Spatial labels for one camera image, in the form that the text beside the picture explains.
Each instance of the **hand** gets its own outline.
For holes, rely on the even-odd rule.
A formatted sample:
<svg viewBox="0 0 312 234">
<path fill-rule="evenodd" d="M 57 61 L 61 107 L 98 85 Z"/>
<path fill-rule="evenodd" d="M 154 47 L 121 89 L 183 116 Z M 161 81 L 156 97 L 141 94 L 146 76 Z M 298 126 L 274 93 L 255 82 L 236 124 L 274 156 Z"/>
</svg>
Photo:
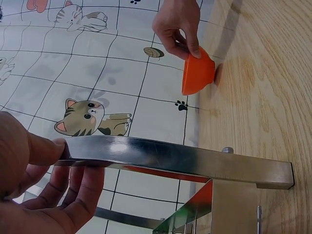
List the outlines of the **hand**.
<svg viewBox="0 0 312 234">
<path fill-rule="evenodd" d="M 200 9 L 196 0 L 164 0 L 153 22 L 153 30 L 168 53 L 186 60 L 188 52 L 200 58 L 197 30 Z"/>
<path fill-rule="evenodd" d="M 31 134 L 9 113 L 0 112 L 0 233 L 73 234 L 92 218 L 103 188 L 103 168 L 54 166 L 37 198 L 20 205 L 11 200 L 36 184 L 64 147 L 64 139 L 52 142 Z M 68 183 L 64 202 L 56 207 Z"/>
</svg>

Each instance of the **paw print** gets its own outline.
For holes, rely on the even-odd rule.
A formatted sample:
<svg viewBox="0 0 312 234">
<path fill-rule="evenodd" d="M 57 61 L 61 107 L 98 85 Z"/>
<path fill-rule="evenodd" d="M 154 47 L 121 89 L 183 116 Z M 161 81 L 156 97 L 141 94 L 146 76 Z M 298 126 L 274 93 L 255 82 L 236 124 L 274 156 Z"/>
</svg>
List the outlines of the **paw print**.
<svg viewBox="0 0 312 234">
<path fill-rule="evenodd" d="M 140 2 L 141 0 L 132 0 L 132 1 L 130 1 L 130 3 L 134 3 L 134 4 L 137 4 L 138 2 Z"/>
<path fill-rule="evenodd" d="M 187 104 L 185 104 L 185 102 L 178 100 L 175 105 L 178 106 L 179 111 L 187 111 Z"/>
</svg>

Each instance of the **patterned tablecloth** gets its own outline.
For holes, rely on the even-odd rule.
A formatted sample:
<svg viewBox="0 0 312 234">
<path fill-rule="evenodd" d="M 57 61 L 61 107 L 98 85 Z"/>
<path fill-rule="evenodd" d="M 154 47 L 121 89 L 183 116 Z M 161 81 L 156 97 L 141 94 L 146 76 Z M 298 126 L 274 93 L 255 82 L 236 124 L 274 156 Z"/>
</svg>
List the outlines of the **patterned tablecloth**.
<svg viewBox="0 0 312 234">
<path fill-rule="evenodd" d="M 197 146 L 198 95 L 151 29 L 163 0 L 0 0 L 0 110 L 46 138 L 122 135 Z M 214 0 L 198 0 L 203 40 Z M 40 193 L 44 178 L 16 199 Z M 161 219 L 187 181 L 106 169 L 99 207 Z M 79 233 L 149 234 L 94 217 Z"/>
</svg>

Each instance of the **cat illustration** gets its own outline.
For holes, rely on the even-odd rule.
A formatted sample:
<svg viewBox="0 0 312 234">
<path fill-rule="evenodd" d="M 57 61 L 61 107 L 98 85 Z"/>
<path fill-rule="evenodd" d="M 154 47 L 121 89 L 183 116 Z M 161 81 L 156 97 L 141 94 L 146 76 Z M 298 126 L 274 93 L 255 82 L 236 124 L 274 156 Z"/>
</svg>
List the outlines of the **cat illustration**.
<svg viewBox="0 0 312 234">
<path fill-rule="evenodd" d="M 14 58 L 11 58 L 8 62 L 6 58 L 0 58 L 0 85 L 2 85 L 6 79 L 11 75 L 15 64 L 10 64 Z"/>
<path fill-rule="evenodd" d="M 65 102 L 64 119 L 54 129 L 67 136 L 88 136 L 99 130 L 105 135 L 124 136 L 128 130 L 131 114 L 106 115 L 104 106 L 96 101 Z"/>
<path fill-rule="evenodd" d="M 107 16 L 103 12 L 94 12 L 86 16 L 82 15 L 82 8 L 66 1 L 63 9 L 57 14 L 56 23 L 67 25 L 67 31 L 73 32 L 80 28 L 86 28 L 93 32 L 107 29 Z"/>
</svg>

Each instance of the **fingernail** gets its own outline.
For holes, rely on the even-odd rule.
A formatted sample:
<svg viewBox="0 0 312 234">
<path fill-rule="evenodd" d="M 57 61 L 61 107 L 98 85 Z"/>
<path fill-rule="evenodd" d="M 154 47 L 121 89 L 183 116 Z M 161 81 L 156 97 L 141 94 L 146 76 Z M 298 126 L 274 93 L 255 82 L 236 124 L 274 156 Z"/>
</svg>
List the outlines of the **fingernail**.
<svg viewBox="0 0 312 234">
<path fill-rule="evenodd" d="M 197 59 L 200 59 L 200 51 L 199 50 L 194 51 L 193 56 Z"/>
</svg>

